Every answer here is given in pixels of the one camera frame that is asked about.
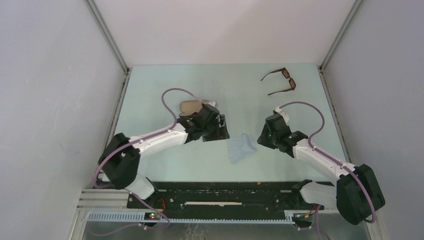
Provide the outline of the black glasses case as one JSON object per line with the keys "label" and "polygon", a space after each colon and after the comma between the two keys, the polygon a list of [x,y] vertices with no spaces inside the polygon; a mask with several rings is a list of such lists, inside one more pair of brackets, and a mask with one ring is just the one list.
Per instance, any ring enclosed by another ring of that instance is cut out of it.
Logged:
{"label": "black glasses case", "polygon": [[192,101],[182,101],[179,105],[180,117],[184,116],[190,116],[194,113],[198,113],[203,105],[207,105],[207,103],[210,102],[209,100],[202,100],[201,102],[198,100],[192,100]]}

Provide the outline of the light blue cleaning cloth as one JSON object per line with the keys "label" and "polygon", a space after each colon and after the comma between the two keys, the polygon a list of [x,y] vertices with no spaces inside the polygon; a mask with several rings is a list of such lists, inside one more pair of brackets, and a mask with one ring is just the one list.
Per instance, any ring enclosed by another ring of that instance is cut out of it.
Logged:
{"label": "light blue cleaning cloth", "polygon": [[257,142],[253,135],[242,134],[227,141],[228,159],[231,164],[237,164],[257,152]]}

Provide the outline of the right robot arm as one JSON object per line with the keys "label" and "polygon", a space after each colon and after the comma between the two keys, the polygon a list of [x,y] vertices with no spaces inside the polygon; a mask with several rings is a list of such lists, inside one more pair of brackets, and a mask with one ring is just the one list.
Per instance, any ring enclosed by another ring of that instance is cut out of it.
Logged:
{"label": "right robot arm", "polygon": [[309,165],[331,183],[304,180],[291,194],[291,204],[297,209],[309,204],[336,208],[352,225],[373,220],[376,212],[386,205],[373,169],[366,164],[357,166],[335,158],[314,145],[306,134],[291,131],[288,120],[285,112],[274,111],[265,119],[257,143]]}

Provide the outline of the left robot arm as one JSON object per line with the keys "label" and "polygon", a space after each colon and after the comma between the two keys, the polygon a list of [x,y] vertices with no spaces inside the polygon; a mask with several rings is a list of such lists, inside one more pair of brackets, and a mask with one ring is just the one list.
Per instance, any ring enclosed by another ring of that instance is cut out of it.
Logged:
{"label": "left robot arm", "polygon": [[138,196],[145,208],[158,202],[156,187],[142,169],[142,159],[173,146],[201,139],[203,142],[230,138],[226,116],[211,104],[154,132],[127,137],[118,133],[112,137],[98,160],[98,166],[116,190],[125,189]]}

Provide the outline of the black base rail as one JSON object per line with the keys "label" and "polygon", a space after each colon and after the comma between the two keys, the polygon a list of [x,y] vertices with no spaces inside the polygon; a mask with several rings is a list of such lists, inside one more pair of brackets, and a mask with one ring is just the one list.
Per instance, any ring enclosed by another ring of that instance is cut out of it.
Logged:
{"label": "black base rail", "polygon": [[274,182],[153,182],[145,200],[173,220],[283,221],[288,211],[314,213],[298,181]]}

